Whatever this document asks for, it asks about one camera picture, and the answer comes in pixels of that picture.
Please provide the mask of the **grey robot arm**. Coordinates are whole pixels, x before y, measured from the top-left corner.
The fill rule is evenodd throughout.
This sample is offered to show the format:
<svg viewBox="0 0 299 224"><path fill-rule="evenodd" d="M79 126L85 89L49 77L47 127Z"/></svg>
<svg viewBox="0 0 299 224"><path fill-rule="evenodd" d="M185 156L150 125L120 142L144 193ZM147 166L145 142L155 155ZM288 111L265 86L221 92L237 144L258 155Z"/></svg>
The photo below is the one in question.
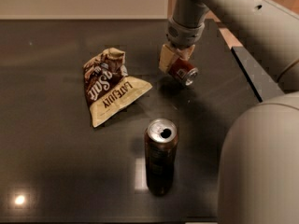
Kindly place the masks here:
<svg viewBox="0 0 299 224"><path fill-rule="evenodd" d="M299 18L271 0L177 0L161 68L190 57L212 11L266 76L221 149L218 224L299 224Z"/></svg>

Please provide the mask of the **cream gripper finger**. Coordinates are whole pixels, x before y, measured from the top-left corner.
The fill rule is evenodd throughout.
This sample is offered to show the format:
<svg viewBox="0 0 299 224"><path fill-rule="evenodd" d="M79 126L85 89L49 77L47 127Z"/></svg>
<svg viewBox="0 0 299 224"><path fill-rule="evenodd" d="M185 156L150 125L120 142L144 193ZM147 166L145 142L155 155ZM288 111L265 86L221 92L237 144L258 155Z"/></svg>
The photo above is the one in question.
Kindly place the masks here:
<svg viewBox="0 0 299 224"><path fill-rule="evenodd" d="M177 53L182 60L188 61L195 49L195 45L191 45L186 49L177 49Z"/></svg>
<svg viewBox="0 0 299 224"><path fill-rule="evenodd" d="M163 44L159 58L159 69L164 73L168 73L172 64L178 58L177 51L170 44Z"/></svg>

